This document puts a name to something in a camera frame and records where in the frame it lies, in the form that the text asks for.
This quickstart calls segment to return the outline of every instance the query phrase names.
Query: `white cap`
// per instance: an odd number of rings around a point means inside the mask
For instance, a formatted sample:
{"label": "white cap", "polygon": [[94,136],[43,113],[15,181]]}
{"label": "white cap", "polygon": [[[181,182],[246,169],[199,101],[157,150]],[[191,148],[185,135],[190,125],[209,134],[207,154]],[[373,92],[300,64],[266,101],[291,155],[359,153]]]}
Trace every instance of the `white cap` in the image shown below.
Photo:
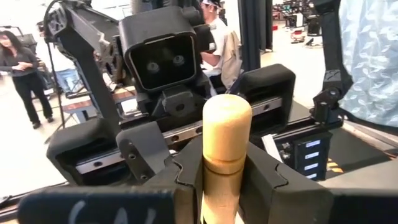
{"label": "white cap", "polygon": [[210,0],[203,0],[202,3],[203,3],[203,4],[208,4],[208,5],[212,5],[212,6],[219,7],[217,4],[214,4],[214,3],[211,2]]}

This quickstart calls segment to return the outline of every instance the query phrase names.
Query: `wooden cylinder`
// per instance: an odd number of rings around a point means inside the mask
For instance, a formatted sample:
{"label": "wooden cylinder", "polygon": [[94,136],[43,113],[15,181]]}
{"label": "wooden cylinder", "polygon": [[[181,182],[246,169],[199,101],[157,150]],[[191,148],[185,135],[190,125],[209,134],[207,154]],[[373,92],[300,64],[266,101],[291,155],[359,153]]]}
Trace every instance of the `wooden cylinder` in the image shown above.
{"label": "wooden cylinder", "polygon": [[234,224],[252,109],[240,96],[217,95],[203,107],[203,218]]}

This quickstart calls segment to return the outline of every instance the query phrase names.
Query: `white label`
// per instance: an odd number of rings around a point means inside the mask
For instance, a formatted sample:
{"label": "white label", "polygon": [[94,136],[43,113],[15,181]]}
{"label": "white label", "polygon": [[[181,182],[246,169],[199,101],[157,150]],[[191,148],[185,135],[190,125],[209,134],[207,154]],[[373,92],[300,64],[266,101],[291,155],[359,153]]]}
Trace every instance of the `white label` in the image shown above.
{"label": "white label", "polygon": [[313,168],[316,168],[316,167],[318,167],[317,163],[316,164],[311,164],[311,165],[308,165],[308,166],[304,167],[304,170],[309,170],[309,169],[313,169]]}
{"label": "white label", "polygon": [[317,156],[319,156],[319,152],[314,152],[314,153],[305,155],[304,159],[311,159],[311,158],[314,158],[314,157],[317,157]]}
{"label": "white label", "polygon": [[280,157],[278,148],[276,148],[274,138],[272,138],[272,135],[267,134],[266,136],[263,136],[261,138],[261,141],[266,149],[266,152],[272,156],[274,159],[278,160],[279,162],[282,162],[282,158]]}
{"label": "white label", "polygon": [[306,176],[306,178],[308,178],[308,179],[312,179],[312,178],[316,178],[316,177],[317,177],[317,174],[311,174],[311,175]]}
{"label": "white label", "polygon": [[316,145],[319,145],[320,143],[321,143],[321,140],[316,140],[316,141],[308,142],[308,143],[306,143],[305,147],[316,146]]}

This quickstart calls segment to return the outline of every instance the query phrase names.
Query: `wooden table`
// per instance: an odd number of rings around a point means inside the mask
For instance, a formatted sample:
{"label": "wooden table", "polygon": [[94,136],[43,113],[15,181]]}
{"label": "wooden table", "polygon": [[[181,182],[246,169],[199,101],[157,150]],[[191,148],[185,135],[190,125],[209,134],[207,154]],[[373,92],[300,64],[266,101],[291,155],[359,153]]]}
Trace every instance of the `wooden table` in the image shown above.
{"label": "wooden table", "polygon": [[[116,89],[113,93],[113,100],[116,104],[120,104],[126,100],[132,100],[136,97],[136,89],[133,86]],[[79,123],[88,120],[89,114],[96,114],[96,109],[89,96],[82,96],[74,99],[66,99],[62,102],[62,109],[69,114],[75,114]]]}

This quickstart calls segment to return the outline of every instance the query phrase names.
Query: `black bracket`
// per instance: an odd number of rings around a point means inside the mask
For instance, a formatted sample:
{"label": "black bracket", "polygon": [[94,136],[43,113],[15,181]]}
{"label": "black bracket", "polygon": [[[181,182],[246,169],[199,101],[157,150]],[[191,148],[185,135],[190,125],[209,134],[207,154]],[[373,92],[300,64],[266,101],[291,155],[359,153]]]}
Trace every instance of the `black bracket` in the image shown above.
{"label": "black bracket", "polygon": [[138,184],[163,170],[165,160],[171,156],[155,121],[121,131],[116,142]]}

